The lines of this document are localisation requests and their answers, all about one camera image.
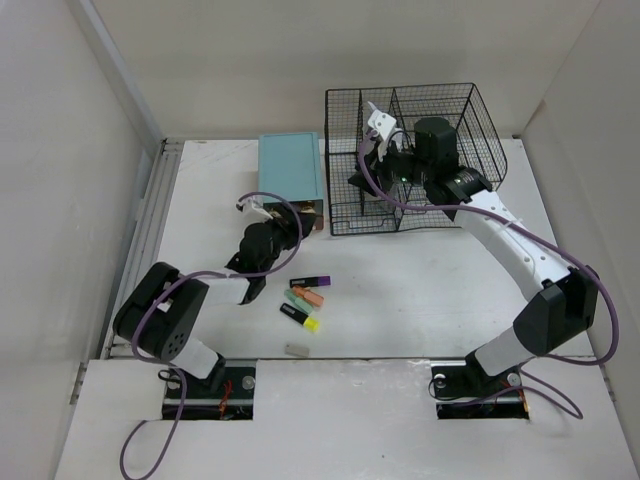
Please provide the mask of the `teal mini drawer chest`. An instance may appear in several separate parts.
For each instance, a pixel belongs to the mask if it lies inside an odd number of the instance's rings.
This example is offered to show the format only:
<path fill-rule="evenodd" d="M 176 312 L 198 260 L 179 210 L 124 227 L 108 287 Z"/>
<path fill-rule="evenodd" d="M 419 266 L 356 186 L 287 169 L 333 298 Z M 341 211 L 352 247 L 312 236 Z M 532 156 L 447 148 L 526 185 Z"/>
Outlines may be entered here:
<path fill-rule="evenodd" d="M 324 229 L 323 170 L 315 132 L 261 135 L 258 140 L 258 190 L 283 197 L 316 214 L 314 229 Z"/>

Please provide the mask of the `orange highlighter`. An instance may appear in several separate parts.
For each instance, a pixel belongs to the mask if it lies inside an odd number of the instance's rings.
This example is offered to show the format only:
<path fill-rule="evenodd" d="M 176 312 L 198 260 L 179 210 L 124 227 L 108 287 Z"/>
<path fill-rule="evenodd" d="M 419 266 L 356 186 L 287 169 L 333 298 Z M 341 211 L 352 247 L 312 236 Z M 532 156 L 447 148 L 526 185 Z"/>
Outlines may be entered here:
<path fill-rule="evenodd" d="M 316 308 L 320 308 L 324 304 L 324 298 L 321 295 L 311 291 L 308 288 L 303 288 L 301 286 L 293 286 L 292 291 L 297 297 L 305 300 L 307 303 L 309 303 L 310 305 Z"/>

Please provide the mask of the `white spiral notebook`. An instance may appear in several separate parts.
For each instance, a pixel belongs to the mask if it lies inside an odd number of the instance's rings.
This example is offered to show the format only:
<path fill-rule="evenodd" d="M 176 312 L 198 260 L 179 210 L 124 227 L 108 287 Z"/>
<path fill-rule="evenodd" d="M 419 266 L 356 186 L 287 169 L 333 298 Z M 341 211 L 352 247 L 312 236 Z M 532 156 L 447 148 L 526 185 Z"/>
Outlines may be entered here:
<path fill-rule="evenodd" d="M 376 122 L 378 117 L 383 114 L 383 112 L 371 101 L 367 102 L 367 106 L 369 108 L 369 122 Z"/>

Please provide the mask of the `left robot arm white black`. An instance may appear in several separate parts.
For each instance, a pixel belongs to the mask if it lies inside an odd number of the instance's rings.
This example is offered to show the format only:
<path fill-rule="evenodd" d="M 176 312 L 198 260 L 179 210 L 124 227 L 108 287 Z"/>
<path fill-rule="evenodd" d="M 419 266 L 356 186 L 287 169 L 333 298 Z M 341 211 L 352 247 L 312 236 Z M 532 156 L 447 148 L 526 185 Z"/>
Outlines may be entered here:
<path fill-rule="evenodd" d="M 280 255 L 298 248 L 317 219 L 311 208 L 289 210 L 282 204 L 269 215 L 245 228 L 238 251 L 221 270 L 183 275 L 166 262 L 152 265 L 116 314 L 115 334 L 129 341 L 134 353 L 170 365 L 177 381 L 201 396 L 217 394 L 226 359 L 192 336 L 204 302 L 253 302 Z"/>

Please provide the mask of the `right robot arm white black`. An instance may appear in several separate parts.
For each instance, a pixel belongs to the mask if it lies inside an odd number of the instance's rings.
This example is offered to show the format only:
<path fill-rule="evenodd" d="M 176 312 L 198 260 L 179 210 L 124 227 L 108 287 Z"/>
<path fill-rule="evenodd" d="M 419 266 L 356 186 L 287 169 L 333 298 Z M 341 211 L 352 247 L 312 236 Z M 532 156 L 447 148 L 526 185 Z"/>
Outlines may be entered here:
<path fill-rule="evenodd" d="M 457 132 L 446 119 L 420 119 L 406 149 L 396 142 L 403 130 L 387 113 L 374 111 L 366 130 L 350 184 L 405 210 L 410 204 L 393 198 L 388 187 L 396 181 L 422 187 L 428 199 L 423 211 L 441 211 L 470 233 L 526 301 L 511 327 L 466 356 L 454 376 L 463 395 L 487 393 L 514 367 L 550 354 L 592 326 L 598 277 L 527 230 L 491 182 L 460 163 Z"/>

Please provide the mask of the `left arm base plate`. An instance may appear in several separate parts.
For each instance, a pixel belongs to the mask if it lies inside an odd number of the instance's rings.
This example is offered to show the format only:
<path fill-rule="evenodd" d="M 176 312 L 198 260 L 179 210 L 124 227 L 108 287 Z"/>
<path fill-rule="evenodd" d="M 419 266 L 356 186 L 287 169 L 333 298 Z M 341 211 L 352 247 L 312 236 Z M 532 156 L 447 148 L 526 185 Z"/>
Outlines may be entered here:
<path fill-rule="evenodd" d="M 228 360 L 213 380 L 201 380 L 185 373 L 187 390 L 181 419 L 252 420 L 256 367 L 255 360 Z"/>

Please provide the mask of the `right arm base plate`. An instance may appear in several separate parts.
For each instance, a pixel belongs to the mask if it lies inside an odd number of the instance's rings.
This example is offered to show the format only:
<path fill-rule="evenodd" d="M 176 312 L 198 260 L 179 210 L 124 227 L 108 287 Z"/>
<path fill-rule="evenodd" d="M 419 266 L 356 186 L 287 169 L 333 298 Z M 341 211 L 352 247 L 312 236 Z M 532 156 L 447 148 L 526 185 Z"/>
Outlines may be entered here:
<path fill-rule="evenodd" d="M 428 390 L 439 420 L 528 420 L 521 387 L 518 367 L 486 377 L 463 361 L 444 361 L 432 364 Z"/>

